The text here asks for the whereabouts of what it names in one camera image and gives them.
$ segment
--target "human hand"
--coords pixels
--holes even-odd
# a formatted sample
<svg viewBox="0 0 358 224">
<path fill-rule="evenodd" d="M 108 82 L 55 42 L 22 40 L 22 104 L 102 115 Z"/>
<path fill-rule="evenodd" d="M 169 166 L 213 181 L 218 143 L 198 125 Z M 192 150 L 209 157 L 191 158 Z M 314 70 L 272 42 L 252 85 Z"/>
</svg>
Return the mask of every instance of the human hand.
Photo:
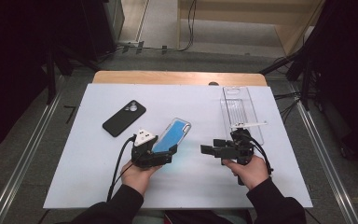
<svg viewBox="0 0 358 224">
<path fill-rule="evenodd" d="M 162 166 L 154 166 L 145 170 L 133 165 L 131 161 L 128 161 L 127 164 L 121 168 L 121 183 L 135 189 L 142 194 L 142 196 L 145 196 L 150 176 L 161 167 Z"/>
<path fill-rule="evenodd" d="M 269 178 L 269 173 L 264 160 L 255 155 L 246 165 L 237 164 L 232 160 L 223 160 L 223 164 L 225 164 L 234 175 L 239 175 L 243 184 L 249 190 Z"/>
</svg>

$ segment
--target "person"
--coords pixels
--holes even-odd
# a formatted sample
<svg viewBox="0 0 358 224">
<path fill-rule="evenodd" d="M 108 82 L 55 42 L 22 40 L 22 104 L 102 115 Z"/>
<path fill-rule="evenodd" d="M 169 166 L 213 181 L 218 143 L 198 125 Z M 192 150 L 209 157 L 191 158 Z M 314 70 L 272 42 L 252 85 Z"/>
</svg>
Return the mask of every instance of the person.
<svg viewBox="0 0 358 224">
<path fill-rule="evenodd" d="M 257 213 L 255 223 L 306 223 L 304 208 L 296 199 L 283 197 L 269 177 L 263 159 L 254 155 L 247 165 L 240 165 L 231 160 L 223 160 L 223 164 L 234 175 L 238 175 L 248 188 L 249 192 L 246 195 Z M 108 203 L 94 204 L 75 217 L 71 223 L 131 223 L 144 202 L 150 177 L 160 167 L 142 170 L 135 165 L 131 165 L 130 161 L 127 162 L 122 167 L 122 171 L 129 169 L 122 175 L 122 185 L 112 200 Z M 187 213 L 183 213 L 185 214 L 184 218 L 178 218 L 177 215 L 182 214 L 180 211 L 179 213 L 167 211 L 166 216 L 167 214 L 169 214 L 168 218 L 171 216 L 171 223 L 187 223 L 183 222 L 183 220 L 190 220 L 191 223 L 206 223 L 196 221 L 197 218 L 194 217 L 194 214 L 198 212 L 200 212 L 198 215 L 204 218 L 203 220 L 208 220 L 208 223 L 230 223 L 227 220 L 223 220 L 222 217 L 210 216 L 213 213 L 208 213 L 207 211 L 197 211 L 196 213 L 188 213 L 187 211 Z"/>
</svg>

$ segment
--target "black sleeve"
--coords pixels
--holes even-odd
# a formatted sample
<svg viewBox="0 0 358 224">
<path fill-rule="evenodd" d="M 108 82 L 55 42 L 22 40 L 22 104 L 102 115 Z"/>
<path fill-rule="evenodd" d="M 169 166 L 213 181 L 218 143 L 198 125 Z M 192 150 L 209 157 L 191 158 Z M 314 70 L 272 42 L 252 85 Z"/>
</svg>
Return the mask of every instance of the black sleeve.
<svg viewBox="0 0 358 224">
<path fill-rule="evenodd" d="M 144 197 L 135 189 L 121 185 L 109 203 L 96 203 L 71 223 L 132 223 L 142 204 Z"/>
<path fill-rule="evenodd" d="M 271 178 L 247 193 L 257 212 L 255 223 L 307 223 L 305 211 L 294 198 L 285 198 Z"/>
</svg>

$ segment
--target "wooden table edge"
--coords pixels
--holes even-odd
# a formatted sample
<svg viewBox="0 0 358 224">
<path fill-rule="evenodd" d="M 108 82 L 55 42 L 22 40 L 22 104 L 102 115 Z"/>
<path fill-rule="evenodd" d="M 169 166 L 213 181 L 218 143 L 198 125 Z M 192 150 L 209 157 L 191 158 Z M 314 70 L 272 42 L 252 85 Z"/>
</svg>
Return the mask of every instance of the wooden table edge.
<svg viewBox="0 0 358 224">
<path fill-rule="evenodd" d="M 171 71 L 99 71 L 92 83 L 267 86 L 265 77 L 252 73 L 211 73 Z"/>
</svg>

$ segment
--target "black smartphone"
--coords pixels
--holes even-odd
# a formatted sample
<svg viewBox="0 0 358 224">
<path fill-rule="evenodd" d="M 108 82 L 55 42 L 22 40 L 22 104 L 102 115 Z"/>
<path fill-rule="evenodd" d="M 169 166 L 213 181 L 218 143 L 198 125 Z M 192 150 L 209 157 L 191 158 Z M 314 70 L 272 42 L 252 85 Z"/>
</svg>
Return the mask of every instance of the black smartphone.
<svg viewBox="0 0 358 224">
<path fill-rule="evenodd" d="M 112 136 L 117 137 L 141 117 L 144 112 L 146 112 L 146 108 L 143 105 L 135 100 L 131 100 L 115 115 L 108 119 L 103 124 L 103 128 L 112 134 Z"/>
</svg>

